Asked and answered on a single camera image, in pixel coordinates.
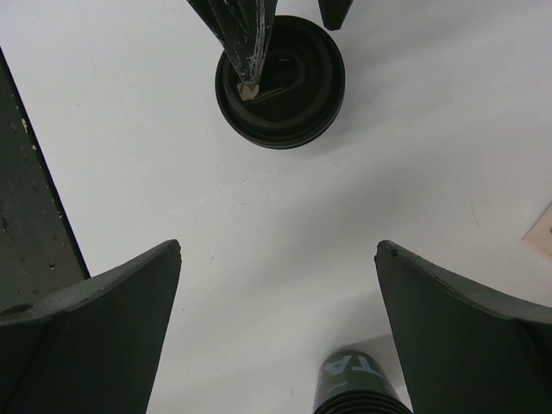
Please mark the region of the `single black cup lid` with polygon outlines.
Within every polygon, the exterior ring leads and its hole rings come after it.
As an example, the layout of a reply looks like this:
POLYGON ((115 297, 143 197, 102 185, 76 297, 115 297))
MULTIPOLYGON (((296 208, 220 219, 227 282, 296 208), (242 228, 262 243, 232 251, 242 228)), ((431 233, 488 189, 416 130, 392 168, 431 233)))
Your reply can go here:
POLYGON ((324 29, 298 16, 276 16, 259 91, 244 101, 238 76, 222 54, 215 76, 218 106, 243 138, 270 149, 301 147, 320 136, 339 113, 346 72, 324 29))

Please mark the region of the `beige paper takeout bag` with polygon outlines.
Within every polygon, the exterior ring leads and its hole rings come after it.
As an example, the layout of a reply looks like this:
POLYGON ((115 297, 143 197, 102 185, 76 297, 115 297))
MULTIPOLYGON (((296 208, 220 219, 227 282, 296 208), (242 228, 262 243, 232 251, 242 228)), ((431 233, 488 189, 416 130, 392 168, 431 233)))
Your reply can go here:
POLYGON ((540 215, 523 237, 523 243, 547 260, 552 255, 552 205, 540 215))

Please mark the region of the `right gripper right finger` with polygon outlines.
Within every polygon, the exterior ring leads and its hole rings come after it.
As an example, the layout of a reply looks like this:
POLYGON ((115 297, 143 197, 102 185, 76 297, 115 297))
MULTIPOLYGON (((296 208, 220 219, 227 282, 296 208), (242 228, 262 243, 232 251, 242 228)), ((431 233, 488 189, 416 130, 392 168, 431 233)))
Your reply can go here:
POLYGON ((551 309, 391 241, 374 257, 416 413, 549 413, 551 309))

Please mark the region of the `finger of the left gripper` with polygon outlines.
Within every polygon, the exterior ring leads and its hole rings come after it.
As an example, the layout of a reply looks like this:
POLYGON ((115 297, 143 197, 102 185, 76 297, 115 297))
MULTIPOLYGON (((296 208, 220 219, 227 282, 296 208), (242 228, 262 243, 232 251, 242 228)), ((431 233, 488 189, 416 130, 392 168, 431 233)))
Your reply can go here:
POLYGON ((328 30, 339 30, 348 15, 353 0, 319 0, 323 25, 328 30))
POLYGON ((273 31, 276 3, 266 0, 189 0, 193 10, 219 40, 224 54, 215 88, 224 90, 224 71, 232 65, 242 84, 258 85, 273 31))

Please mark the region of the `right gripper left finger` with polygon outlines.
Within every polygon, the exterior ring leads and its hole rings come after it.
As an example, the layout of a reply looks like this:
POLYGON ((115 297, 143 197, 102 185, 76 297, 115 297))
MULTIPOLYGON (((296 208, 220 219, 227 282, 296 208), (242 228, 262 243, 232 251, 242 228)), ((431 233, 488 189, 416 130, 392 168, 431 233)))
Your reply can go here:
POLYGON ((1 313, 3 413, 144 413, 180 275, 180 245, 1 313))

